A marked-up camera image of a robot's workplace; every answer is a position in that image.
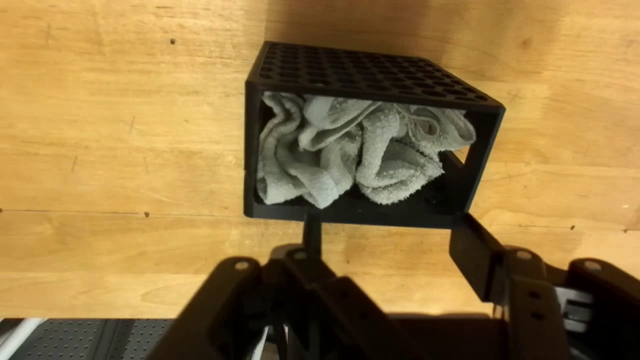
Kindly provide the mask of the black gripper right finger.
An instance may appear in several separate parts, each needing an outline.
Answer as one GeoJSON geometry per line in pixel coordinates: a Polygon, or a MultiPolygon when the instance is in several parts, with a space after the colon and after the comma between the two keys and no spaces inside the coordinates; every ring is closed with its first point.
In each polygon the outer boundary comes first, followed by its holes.
{"type": "Polygon", "coordinates": [[[640,360],[640,280],[612,262],[556,267],[472,213],[452,219],[449,258],[505,326],[508,360],[640,360]]]}

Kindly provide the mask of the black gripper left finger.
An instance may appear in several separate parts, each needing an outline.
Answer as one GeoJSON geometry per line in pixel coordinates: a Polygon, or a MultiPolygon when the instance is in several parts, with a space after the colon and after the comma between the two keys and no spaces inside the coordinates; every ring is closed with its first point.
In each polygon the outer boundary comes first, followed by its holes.
{"type": "Polygon", "coordinates": [[[281,360],[425,360],[423,350],[347,275],[319,258],[321,219],[304,218],[301,242],[266,263],[222,260],[147,360],[247,360],[266,329],[281,360]]]}

